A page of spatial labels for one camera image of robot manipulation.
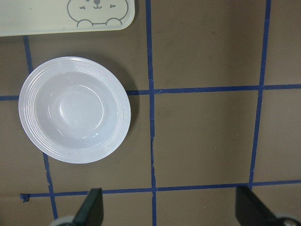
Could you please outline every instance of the white tray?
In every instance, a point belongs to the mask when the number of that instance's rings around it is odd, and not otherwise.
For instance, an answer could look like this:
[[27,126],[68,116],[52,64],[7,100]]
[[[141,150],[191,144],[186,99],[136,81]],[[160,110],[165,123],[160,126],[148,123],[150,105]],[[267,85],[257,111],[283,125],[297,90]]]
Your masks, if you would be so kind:
[[121,30],[134,16],[134,0],[5,0],[0,36]]

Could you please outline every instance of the white bowl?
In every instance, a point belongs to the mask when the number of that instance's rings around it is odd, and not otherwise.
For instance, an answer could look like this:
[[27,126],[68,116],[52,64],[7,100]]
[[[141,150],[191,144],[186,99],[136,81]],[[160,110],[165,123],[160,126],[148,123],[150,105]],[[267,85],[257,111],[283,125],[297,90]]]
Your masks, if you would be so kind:
[[111,154],[131,121],[129,100],[118,79],[80,57],[60,57],[37,67],[22,86],[19,115],[41,151],[70,163]]

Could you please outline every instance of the bear face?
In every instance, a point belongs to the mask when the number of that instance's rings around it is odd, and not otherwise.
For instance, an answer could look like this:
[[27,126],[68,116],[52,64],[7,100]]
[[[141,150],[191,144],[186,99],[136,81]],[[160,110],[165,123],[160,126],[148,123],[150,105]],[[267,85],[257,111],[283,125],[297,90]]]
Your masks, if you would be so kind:
[[128,3],[127,0],[69,0],[67,11],[78,24],[89,21],[92,25],[107,25],[112,19],[122,24],[121,20],[128,12]]

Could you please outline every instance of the brown surface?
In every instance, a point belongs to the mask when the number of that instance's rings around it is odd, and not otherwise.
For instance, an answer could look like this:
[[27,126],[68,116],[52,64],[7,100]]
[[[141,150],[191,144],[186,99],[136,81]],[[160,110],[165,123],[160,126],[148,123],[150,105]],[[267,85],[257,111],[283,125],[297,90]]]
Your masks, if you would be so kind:
[[301,90],[264,91],[255,181],[301,178]]
[[272,1],[265,84],[301,83],[301,1]]
[[256,103],[256,91],[157,95],[157,185],[248,182]]
[[152,1],[156,88],[257,85],[265,1]]
[[[122,31],[29,36],[33,67],[62,56],[94,60],[126,90],[148,89],[145,0]],[[258,85],[265,1],[151,1],[156,89]],[[271,5],[265,84],[301,83],[301,1]],[[22,36],[0,38],[0,96],[18,95],[28,75]],[[49,158],[55,192],[150,188],[149,97],[130,96],[132,121],[123,144],[94,163]],[[265,90],[254,180],[301,179],[301,89]],[[246,183],[257,91],[155,95],[157,187]],[[50,198],[42,152],[25,135],[17,101],[0,101],[0,225],[47,226]],[[257,186],[276,212],[301,219],[300,185]],[[58,215],[74,215],[85,196],[56,197]],[[152,193],[105,194],[104,225],[150,226]],[[234,188],[157,192],[158,226],[237,226]]]
[[234,188],[158,192],[157,225],[238,226],[234,200]]
[[[105,194],[103,196],[103,224],[152,225],[151,193]],[[57,197],[57,211],[60,217],[74,215],[85,196]]]

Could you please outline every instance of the black object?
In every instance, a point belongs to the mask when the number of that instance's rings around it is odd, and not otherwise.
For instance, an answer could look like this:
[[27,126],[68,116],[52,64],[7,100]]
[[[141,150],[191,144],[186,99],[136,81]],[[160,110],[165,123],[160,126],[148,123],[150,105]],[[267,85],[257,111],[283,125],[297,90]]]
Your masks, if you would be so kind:
[[71,223],[59,226],[100,226],[103,222],[103,193],[101,188],[90,190]]
[[236,188],[235,215],[241,226],[301,226],[292,218],[277,218],[246,186]]

